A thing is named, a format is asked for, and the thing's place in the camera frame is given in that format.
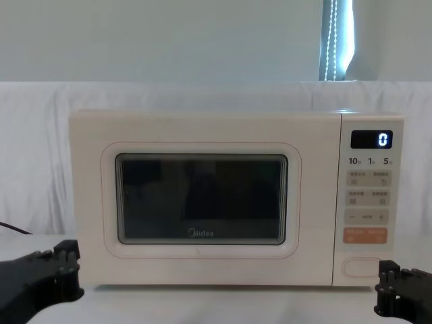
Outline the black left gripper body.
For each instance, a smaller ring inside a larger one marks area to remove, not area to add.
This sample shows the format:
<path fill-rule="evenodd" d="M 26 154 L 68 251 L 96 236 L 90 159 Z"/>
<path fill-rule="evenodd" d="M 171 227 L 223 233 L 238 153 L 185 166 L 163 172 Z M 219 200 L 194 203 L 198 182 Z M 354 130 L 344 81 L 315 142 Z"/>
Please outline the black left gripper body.
<path fill-rule="evenodd" d="M 1 322 L 27 323 L 57 304 L 53 251 L 35 251 L 1 262 Z"/>

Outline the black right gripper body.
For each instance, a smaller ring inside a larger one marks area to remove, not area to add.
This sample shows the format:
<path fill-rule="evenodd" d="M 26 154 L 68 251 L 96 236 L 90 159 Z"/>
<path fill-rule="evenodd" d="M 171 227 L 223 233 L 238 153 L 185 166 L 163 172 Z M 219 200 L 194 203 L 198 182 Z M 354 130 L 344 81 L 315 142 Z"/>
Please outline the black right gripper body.
<path fill-rule="evenodd" d="M 398 284 L 398 316 L 410 323 L 431 323 L 431 274 L 402 269 Z"/>

